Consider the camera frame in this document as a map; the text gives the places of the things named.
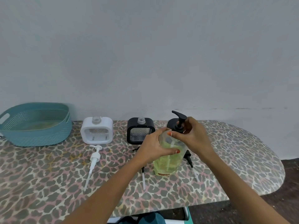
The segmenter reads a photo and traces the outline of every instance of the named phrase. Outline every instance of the table top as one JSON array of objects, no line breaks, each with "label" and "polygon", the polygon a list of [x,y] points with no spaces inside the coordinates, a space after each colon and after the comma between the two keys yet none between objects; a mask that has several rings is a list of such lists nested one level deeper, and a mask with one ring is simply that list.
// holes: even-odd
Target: table top
[{"label": "table top", "polygon": [[[199,121],[206,129],[214,150],[259,195],[276,191],[285,172],[275,153],[255,135],[219,121]],[[134,153],[126,141],[127,121],[114,121],[114,137],[102,145],[89,186],[83,192],[93,152],[81,138],[81,121],[73,122],[69,137],[53,146],[16,147],[0,139],[0,223],[27,220],[55,223],[63,220],[116,173]],[[154,121],[156,129],[167,121]],[[211,170],[191,156],[199,173],[197,182],[190,166],[182,161],[178,172],[156,176],[153,164],[145,169],[146,190],[139,172],[112,213],[112,217],[228,200]]]}]

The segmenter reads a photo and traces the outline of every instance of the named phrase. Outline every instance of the white soap dispenser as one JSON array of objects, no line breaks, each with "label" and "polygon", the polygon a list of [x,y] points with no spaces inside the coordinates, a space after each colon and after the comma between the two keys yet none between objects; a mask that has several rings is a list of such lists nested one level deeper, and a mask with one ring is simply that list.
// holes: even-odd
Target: white soap dispenser
[{"label": "white soap dispenser", "polygon": [[113,139],[113,121],[109,117],[87,117],[80,132],[86,144],[108,144]]}]

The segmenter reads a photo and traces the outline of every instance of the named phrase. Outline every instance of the black pump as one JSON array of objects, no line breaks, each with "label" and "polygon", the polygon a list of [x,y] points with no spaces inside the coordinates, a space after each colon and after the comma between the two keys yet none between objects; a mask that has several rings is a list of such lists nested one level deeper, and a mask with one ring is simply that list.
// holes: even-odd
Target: black pump
[{"label": "black pump", "polygon": [[185,120],[187,119],[187,116],[185,116],[182,113],[176,112],[176,111],[172,111],[172,113],[176,114],[178,116],[178,118],[174,118],[168,121],[167,123],[167,128],[179,132],[179,133],[183,133],[184,132],[184,128],[182,127],[182,123],[185,122]]}]

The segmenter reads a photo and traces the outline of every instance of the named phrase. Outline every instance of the green liquid soap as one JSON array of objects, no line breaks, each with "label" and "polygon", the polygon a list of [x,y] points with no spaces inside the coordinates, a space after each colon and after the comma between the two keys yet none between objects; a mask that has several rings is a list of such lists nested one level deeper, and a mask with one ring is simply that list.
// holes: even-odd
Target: green liquid soap
[{"label": "green liquid soap", "polygon": [[185,155],[187,146],[180,140],[170,137],[167,131],[159,136],[159,143],[164,148],[176,148],[181,152],[174,155],[162,156],[155,160],[155,174],[158,176],[167,176],[176,173]]}]

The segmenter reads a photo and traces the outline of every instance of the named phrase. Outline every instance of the white wall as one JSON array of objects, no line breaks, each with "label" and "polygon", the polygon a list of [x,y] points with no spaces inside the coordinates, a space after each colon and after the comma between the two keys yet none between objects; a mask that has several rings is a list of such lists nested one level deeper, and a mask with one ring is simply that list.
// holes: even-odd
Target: white wall
[{"label": "white wall", "polygon": [[73,120],[171,110],[299,157],[299,0],[0,0],[0,113],[69,104]]}]

